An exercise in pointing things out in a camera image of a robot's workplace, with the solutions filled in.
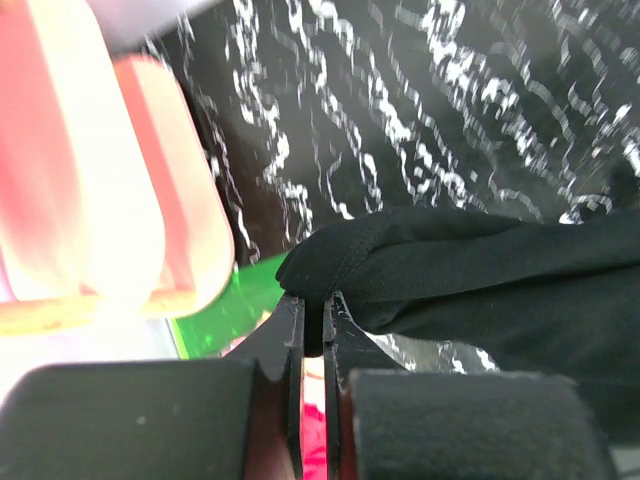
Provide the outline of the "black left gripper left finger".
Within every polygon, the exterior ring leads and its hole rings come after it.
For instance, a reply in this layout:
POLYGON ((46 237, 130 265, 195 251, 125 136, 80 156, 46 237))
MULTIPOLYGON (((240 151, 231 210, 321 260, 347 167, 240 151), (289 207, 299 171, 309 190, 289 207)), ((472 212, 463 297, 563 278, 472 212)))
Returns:
POLYGON ((219 477, 300 479, 304 302, 283 296, 222 359, 219 477))

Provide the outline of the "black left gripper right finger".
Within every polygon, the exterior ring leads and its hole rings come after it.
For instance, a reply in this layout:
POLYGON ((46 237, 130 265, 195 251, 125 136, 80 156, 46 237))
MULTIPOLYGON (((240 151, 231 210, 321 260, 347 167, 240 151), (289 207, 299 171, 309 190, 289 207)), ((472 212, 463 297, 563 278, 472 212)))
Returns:
POLYGON ((350 374, 371 369, 402 371, 404 367, 355 324, 341 292, 333 293, 324 305, 323 360, 328 477, 356 479, 350 374))

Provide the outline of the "black t shirt flower print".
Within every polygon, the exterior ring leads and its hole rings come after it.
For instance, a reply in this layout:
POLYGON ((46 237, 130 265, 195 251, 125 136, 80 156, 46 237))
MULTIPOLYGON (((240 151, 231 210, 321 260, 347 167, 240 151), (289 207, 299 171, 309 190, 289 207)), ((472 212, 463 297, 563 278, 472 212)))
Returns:
POLYGON ((408 207, 328 225, 277 272, 314 331, 340 292, 375 334, 459 341, 575 381, 610 439, 639 439, 639 214, 578 225, 408 207))

